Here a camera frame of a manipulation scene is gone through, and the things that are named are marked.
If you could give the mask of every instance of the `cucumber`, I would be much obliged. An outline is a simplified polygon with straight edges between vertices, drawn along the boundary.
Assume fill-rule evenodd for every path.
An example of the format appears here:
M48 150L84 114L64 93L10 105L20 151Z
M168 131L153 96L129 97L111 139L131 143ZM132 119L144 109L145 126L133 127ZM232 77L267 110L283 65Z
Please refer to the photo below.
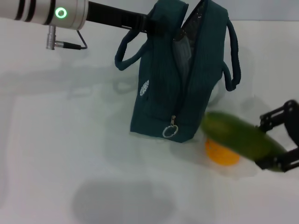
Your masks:
M252 161L286 152L258 127L227 113L207 112L200 126L210 139ZM282 172L278 167L269 170Z

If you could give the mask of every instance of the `white backdrop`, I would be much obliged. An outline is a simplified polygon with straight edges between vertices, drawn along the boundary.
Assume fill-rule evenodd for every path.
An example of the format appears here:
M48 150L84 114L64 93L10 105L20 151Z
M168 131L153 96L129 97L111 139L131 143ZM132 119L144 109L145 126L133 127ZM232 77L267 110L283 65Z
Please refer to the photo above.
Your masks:
M242 82L214 109L258 124L261 113L299 100L299 23L234 26ZM186 144L129 133L138 65L114 67L126 30L87 23L86 51L46 50L47 27L36 24L0 20L0 30L1 224L298 220L299 169L277 175L245 160L216 166L200 133ZM129 45L127 56L145 37ZM57 38L80 43L71 30L58 29ZM292 149L283 130L272 135Z
M94 2L147 14L157 0L93 0ZM299 21L298 0L214 0L228 10L232 20ZM184 0L188 14L199 0Z

